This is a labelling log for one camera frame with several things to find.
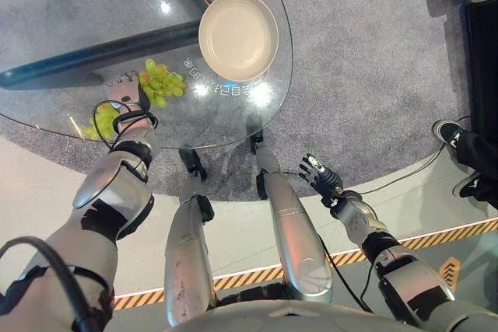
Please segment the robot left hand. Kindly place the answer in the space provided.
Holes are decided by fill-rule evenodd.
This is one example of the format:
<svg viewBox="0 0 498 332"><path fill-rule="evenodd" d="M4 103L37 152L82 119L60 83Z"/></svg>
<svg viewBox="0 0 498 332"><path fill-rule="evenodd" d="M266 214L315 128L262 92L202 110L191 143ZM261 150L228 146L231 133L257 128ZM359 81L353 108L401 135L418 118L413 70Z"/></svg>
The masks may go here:
<svg viewBox="0 0 498 332"><path fill-rule="evenodd" d="M104 84L104 89L112 105L127 110L149 110L150 100L139 83L137 71L126 72Z"/></svg>

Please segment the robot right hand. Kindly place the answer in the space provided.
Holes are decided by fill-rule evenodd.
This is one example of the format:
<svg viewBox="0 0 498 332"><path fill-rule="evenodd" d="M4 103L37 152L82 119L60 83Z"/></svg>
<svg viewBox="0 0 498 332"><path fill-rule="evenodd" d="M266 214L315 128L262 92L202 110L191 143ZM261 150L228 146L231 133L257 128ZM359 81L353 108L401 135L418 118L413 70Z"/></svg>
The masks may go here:
<svg viewBox="0 0 498 332"><path fill-rule="evenodd" d="M310 153L302 158L299 176L321 196L321 202L331 207L341 197L343 182L341 177Z"/></svg>

